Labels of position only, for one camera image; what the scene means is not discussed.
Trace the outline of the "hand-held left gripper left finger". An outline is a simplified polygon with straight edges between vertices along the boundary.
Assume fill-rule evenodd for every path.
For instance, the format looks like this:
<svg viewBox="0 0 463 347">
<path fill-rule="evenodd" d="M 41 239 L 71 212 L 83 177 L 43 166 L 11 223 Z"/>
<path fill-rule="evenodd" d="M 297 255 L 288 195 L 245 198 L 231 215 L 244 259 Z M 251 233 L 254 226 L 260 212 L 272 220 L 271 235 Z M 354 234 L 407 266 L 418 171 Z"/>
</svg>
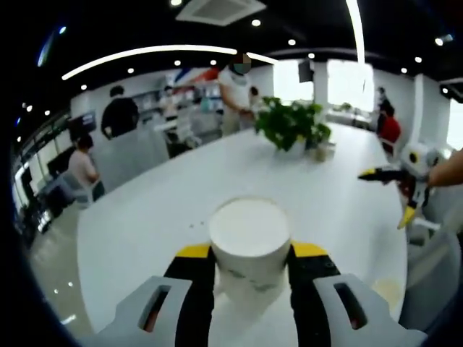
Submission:
<svg viewBox="0 0 463 347">
<path fill-rule="evenodd" d="M 210 244 L 181 249 L 162 276 L 121 300 L 114 319 L 82 346 L 207 346 L 216 258 Z"/>
</svg>

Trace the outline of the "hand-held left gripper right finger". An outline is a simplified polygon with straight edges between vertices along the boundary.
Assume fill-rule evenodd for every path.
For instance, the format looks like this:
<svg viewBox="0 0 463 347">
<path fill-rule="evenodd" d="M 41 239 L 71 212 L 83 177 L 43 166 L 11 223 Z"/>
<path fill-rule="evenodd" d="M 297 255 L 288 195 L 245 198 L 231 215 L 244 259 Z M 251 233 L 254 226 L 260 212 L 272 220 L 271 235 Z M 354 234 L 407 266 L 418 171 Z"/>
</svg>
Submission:
<svg viewBox="0 0 463 347">
<path fill-rule="evenodd" d="M 315 244 L 291 243 L 288 274 L 299 346 L 421 346 L 427 339 L 394 321 L 385 299 L 342 275 Z"/>
</svg>

